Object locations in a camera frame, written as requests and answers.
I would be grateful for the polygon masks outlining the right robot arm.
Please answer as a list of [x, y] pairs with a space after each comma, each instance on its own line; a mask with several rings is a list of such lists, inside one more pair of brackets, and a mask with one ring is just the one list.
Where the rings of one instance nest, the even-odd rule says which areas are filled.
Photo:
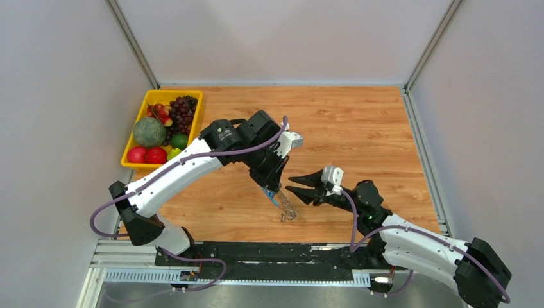
[[341, 185], [343, 170], [292, 176], [286, 189], [307, 205], [328, 204], [353, 214], [350, 252], [367, 248], [370, 265], [386, 264], [432, 278], [452, 290], [471, 307], [498, 307], [511, 301], [506, 289], [512, 274], [491, 245], [477, 237], [471, 242], [433, 233], [383, 207], [383, 197], [372, 180], [353, 189]]

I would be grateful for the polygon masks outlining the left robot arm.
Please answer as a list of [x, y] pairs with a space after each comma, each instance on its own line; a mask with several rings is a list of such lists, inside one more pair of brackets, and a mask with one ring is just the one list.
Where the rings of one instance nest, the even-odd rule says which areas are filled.
[[112, 203], [132, 245], [165, 248], [179, 265], [187, 266], [196, 258], [191, 237], [160, 218], [159, 209], [197, 179], [238, 162], [248, 167], [258, 186], [277, 193], [288, 154], [302, 142], [299, 133], [289, 130], [287, 119], [278, 124], [263, 110], [249, 119], [215, 120], [150, 175], [132, 184], [114, 182], [109, 187]]

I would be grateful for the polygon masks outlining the silver crescent key organizer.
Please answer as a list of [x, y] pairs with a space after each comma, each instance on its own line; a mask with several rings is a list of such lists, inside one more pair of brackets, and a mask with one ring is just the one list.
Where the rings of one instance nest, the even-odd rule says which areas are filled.
[[280, 221], [293, 221], [298, 217], [297, 208], [288, 200], [283, 190], [274, 192], [272, 190], [261, 187], [268, 200], [281, 211]]

